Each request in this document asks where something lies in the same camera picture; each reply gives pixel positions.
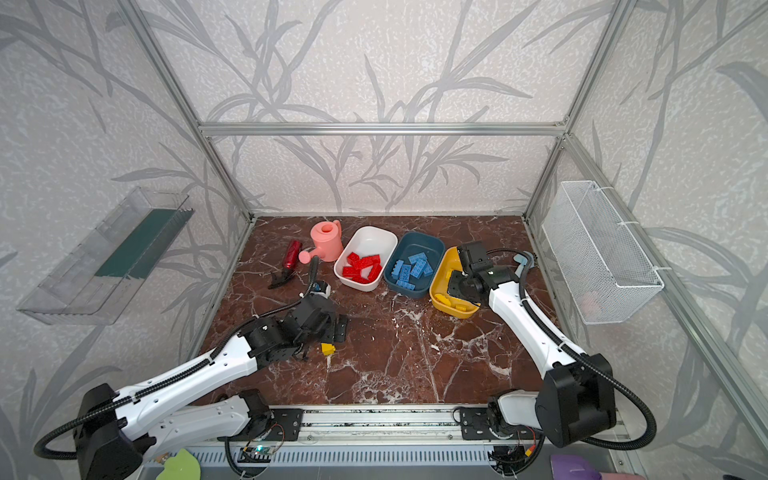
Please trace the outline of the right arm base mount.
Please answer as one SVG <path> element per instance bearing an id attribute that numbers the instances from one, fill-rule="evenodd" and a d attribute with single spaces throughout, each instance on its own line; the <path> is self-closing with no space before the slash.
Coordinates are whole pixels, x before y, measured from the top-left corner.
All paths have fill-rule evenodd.
<path id="1" fill-rule="evenodd" d="M 535 430 L 526 426 L 492 424 L 487 407 L 459 406 L 453 409 L 452 415 L 465 441 L 536 441 L 540 438 Z"/>

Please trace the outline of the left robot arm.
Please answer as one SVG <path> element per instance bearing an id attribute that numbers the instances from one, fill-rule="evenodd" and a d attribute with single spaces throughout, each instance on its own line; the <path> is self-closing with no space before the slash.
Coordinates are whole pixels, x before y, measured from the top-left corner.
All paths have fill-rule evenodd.
<path id="1" fill-rule="evenodd" d="M 44 434 L 33 452 L 42 459 L 76 461 L 83 479 L 125 479 L 163 453 L 211 438 L 252 440 L 270 432 L 275 415 L 257 390 L 223 401 L 192 401 L 314 343 L 345 341 L 349 318 L 328 294 L 310 292 L 246 321 L 224 343 L 144 382 L 88 391 L 78 416 Z"/>

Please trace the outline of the red square lego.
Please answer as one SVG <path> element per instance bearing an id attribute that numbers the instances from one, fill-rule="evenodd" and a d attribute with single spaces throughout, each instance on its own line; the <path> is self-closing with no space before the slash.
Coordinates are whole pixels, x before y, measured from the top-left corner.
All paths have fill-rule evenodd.
<path id="1" fill-rule="evenodd" d="M 350 252 L 349 255 L 347 256 L 347 263 L 352 267 L 356 267 L 359 261 L 360 261 L 360 257 L 354 252 Z"/>

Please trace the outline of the yellow lego long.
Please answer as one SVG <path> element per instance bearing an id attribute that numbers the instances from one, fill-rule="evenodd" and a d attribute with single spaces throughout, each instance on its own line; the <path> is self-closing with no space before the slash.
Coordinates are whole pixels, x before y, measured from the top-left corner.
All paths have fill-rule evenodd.
<path id="1" fill-rule="evenodd" d="M 443 304 L 445 306 L 448 306 L 448 307 L 452 307 L 453 306 L 451 300 L 448 297 L 446 297 L 445 295 L 443 295 L 443 294 L 435 294 L 434 298 L 438 302 L 440 302 L 441 304 Z"/>

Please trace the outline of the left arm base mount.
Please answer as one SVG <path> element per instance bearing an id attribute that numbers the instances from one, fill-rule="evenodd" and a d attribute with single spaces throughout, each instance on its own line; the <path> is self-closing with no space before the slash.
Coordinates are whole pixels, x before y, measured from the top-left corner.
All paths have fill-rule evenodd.
<path id="1" fill-rule="evenodd" d="M 230 437 L 230 441 L 276 441 L 295 442 L 298 440 L 304 410 L 300 408 L 277 408 L 269 413 L 251 418 L 245 427 Z"/>

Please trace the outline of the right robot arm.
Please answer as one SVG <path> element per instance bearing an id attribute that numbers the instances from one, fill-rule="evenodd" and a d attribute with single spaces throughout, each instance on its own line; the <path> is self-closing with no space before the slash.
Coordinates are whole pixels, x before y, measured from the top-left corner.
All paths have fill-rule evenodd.
<path id="1" fill-rule="evenodd" d="M 646 403 L 613 376 L 601 354 L 589 355 L 563 334 L 527 292 L 534 263 L 529 252 L 518 272 L 493 263 L 492 251 L 476 241 L 457 247 L 460 272 L 451 281 L 460 297 L 490 308 L 528 351 L 541 377 L 537 392 L 514 391 L 495 400 L 503 422 L 532 427 L 557 447 L 576 442 L 608 450 L 639 450 L 657 435 L 657 421 Z M 597 437 L 617 424 L 615 395 L 633 404 L 645 421 L 639 437 L 609 441 Z"/>

